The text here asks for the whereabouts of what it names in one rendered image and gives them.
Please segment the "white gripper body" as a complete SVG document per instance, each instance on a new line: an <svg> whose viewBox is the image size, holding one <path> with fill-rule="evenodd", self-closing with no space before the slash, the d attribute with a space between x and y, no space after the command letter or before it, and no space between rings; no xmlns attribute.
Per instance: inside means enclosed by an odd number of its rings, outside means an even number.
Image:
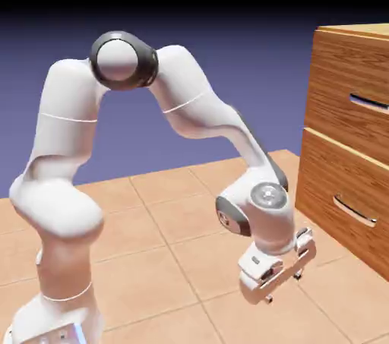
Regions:
<svg viewBox="0 0 389 344"><path fill-rule="evenodd" d="M302 228L296 233L294 247L296 259L289 267L276 256L259 251L252 243L239 258L239 278L244 287L251 292L263 292L275 289L316 256L316 244L311 228Z"/></svg>

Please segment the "wood drawer front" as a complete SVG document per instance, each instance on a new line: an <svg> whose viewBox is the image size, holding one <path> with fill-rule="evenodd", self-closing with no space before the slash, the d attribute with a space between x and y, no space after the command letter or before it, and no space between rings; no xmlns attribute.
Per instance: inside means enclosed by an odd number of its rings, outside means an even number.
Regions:
<svg viewBox="0 0 389 344"><path fill-rule="evenodd" d="M351 93L389 104L389 37L316 30L305 126L389 165L389 114Z"/></svg>
<svg viewBox="0 0 389 344"><path fill-rule="evenodd" d="M365 226L340 210L335 194L376 218L376 226ZM389 281L389 166L306 128L296 208Z"/></svg>

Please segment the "light wood cabinet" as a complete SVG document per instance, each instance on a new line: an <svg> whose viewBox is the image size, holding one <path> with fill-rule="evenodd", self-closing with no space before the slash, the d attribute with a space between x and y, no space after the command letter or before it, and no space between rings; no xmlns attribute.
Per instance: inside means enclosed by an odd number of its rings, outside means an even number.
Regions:
<svg viewBox="0 0 389 344"><path fill-rule="evenodd" d="M315 31L296 208L389 281L389 24Z"/></svg>

